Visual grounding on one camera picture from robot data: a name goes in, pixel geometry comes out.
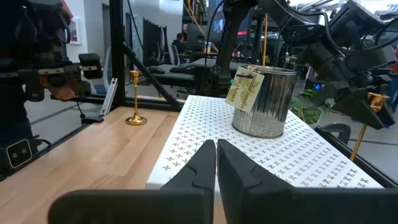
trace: picture frame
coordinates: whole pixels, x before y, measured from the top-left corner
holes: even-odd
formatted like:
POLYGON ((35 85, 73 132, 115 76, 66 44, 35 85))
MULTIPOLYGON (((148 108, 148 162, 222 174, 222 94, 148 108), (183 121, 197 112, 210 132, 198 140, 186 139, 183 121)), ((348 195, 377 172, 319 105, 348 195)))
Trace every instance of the picture frame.
POLYGON ((69 44, 75 44, 75 45, 80 45, 81 44, 81 36, 80 36, 80 20, 77 17, 74 17, 70 21, 69 25, 69 31, 70 31, 70 43, 69 44))

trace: metal can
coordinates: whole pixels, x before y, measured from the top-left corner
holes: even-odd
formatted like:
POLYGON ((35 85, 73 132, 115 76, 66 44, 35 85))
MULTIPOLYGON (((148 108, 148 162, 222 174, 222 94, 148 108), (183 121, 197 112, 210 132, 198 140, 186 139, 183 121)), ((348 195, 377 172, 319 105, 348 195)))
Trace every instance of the metal can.
POLYGON ((296 71, 255 66, 253 72, 264 75, 264 81, 249 113, 235 108, 232 126, 253 137, 280 137, 284 132, 296 71))

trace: office desk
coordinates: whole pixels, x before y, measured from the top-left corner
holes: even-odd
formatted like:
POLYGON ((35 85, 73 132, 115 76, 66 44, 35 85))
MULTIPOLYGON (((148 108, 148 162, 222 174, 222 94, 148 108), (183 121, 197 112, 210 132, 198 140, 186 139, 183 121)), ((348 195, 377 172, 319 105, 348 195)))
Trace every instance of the office desk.
POLYGON ((133 114, 115 109, 0 182, 0 223, 47 223, 51 203, 72 190, 144 189, 178 113, 141 110, 148 123, 126 125, 133 114))

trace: green plant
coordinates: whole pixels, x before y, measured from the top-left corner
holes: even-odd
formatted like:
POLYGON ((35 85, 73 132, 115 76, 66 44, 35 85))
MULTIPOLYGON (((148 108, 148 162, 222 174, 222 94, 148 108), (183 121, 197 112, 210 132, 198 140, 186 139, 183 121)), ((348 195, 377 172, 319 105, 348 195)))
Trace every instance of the green plant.
POLYGON ((315 106, 311 99, 315 90, 304 90, 297 96, 292 98, 290 102, 290 110, 307 124, 315 124, 319 121, 321 114, 329 113, 331 107, 335 104, 332 99, 327 99, 320 106, 315 106))

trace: wall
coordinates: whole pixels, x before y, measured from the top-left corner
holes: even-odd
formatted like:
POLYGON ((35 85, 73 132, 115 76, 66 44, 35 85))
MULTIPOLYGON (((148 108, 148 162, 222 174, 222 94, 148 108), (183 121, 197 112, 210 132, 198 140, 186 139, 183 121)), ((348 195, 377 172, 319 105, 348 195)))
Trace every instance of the wall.
POLYGON ((74 17, 79 18, 80 21, 80 45, 67 44, 67 53, 69 60, 72 62, 79 62, 78 55, 88 52, 87 36, 86 36, 86 17, 85 6, 82 0, 65 0, 68 4, 74 17))
POLYGON ((90 53, 99 55, 101 61, 105 60, 103 8, 109 5, 109 0, 83 0, 86 16, 87 45, 90 53))

